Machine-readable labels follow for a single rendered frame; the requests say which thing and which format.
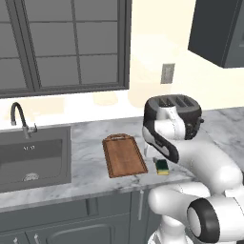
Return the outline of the narrow dark grey cupboard door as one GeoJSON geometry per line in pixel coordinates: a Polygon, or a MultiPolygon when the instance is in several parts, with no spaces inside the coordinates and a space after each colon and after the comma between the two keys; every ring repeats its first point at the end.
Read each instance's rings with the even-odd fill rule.
{"type": "Polygon", "coordinates": [[[17,237],[19,244],[29,244],[24,233],[0,234],[0,244],[14,244],[13,239],[17,237]]]}

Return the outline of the dark grey drawer front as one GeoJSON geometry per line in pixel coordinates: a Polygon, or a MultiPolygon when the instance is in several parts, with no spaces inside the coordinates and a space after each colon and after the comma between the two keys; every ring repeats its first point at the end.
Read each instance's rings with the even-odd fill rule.
{"type": "Polygon", "coordinates": [[[130,207],[130,193],[114,193],[23,210],[14,210],[0,213],[0,232],[74,219],[88,220],[128,214],[130,207]]]}

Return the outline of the dark grey toaster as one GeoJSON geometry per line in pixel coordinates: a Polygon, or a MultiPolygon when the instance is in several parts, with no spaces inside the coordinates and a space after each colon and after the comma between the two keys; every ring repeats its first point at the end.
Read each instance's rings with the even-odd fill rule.
{"type": "Polygon", "coordinates": [[[184,121],[186,134],[185,139],[193,139],[204,122],[201,118],[202,111],[200,105],[191,97],[183,94],[168,94],[151,97],[144,106],[143,123],[156,119],[159,107],[176,106],[179,117],[184,121]]]}

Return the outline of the grey steel sink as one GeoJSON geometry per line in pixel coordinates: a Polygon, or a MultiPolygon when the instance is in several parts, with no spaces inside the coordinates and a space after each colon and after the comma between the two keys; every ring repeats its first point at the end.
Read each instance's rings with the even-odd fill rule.
{"type": "Polygon", "coordinates": [[[70,182],[70,126],[0,132],[0,193],[70,182]]]}

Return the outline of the dark grey framed window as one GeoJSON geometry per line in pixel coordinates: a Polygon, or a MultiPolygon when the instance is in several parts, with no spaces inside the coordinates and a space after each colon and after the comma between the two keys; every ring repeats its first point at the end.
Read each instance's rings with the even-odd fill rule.
{"type": "Polygon", "coordinates": [[[132,0],[0,0],[0,98],[126,90],[132,0]]]}

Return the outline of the dark grey wall cupboard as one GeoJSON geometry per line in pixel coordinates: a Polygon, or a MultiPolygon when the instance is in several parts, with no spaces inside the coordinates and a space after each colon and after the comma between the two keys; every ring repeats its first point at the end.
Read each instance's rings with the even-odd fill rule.
{"type": "Polygon", "coordinates": [[[196,0],[188,50],[224,69],[244,68],[244,0],[196,0]]]}

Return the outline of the brown wooden cutting board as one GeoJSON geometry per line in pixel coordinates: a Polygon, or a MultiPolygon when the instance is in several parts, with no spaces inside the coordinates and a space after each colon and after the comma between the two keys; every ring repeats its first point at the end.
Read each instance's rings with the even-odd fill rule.
{"type": "Polygon", "coordinates": [[[148,172],[133,136],[111,134],[102,140],[102,145],[110,178],[148,172]]]}

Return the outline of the black curved tap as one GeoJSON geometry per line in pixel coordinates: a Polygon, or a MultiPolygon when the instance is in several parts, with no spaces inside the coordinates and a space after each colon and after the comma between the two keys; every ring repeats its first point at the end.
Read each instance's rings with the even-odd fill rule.
{"type": "Polygon", "coordinates": [[[23,130],[23,133],[25,135],[25,138],[26,139],[30,139],[31,135],[33,133],[37,132],[37,127],[34,126],[33,128],[30,128],[28,126],[28,124],[26,122],[26,119],[25,119],[24,112],[22,110],[22,107],[21,107],[21,105],[18,102],[14,102],[11,105],[11,108],[10,108],[10,122],[11,122],[11,124],[13,126],[16,125],[15,110],[18,110],[18,113],[19,113],[19,116],[20,116],[20,119],[21,119],[21,123],[22,123],[22,130],[23,130]]]}

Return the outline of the green and yellow sponge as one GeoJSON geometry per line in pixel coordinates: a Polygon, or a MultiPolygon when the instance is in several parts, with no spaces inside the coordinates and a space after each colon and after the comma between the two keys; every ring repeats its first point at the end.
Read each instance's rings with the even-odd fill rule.
{"type": "Polygon", "coordinates": [[[169,174],[169,167],[168,163],[165,159],[159,159],[155,163],[156,172],[158,175],[168,175],[169,174]]]}

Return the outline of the wide dark grey cupboard door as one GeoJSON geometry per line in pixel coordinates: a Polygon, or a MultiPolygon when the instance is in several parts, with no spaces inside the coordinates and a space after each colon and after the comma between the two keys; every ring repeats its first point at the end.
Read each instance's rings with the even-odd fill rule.
{"type": "Polygon", "coordinates": [[[26,231],[30,244],[36,244],[38,234],[41,244],[128,244],[128,213],[88,221],[54,225],[26,231]]]}

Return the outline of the grey wall socket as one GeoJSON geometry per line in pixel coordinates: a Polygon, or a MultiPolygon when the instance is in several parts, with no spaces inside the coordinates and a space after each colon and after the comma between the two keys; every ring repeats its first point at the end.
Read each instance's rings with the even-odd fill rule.
{"type": "Polygon", "coordinates": [[[161,72],[162,84],[171,84],[173,82],[174,66],[175,63],[164,64],[162,66],[162,72],[161,72]]]}

